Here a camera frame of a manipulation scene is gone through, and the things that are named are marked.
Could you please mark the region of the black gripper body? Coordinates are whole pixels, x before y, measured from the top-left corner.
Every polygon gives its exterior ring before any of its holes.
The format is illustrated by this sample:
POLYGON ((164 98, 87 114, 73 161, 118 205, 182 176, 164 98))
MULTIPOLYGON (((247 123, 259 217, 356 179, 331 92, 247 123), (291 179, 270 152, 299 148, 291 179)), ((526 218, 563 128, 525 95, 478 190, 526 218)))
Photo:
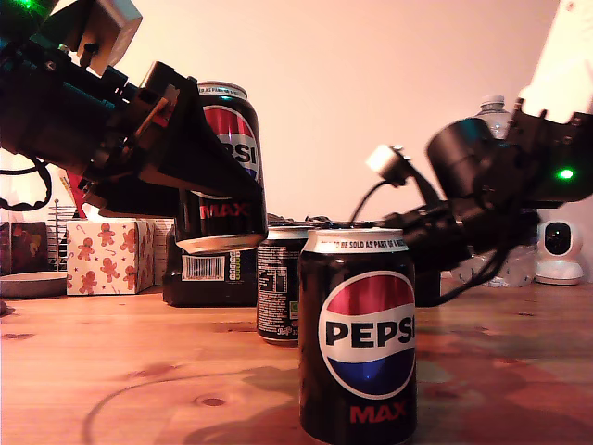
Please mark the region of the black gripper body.
POLYGON ((57 50, 22 53, 22 153, 100 183, 192 185, 195 82, 155 63, 141 87, 57 50))

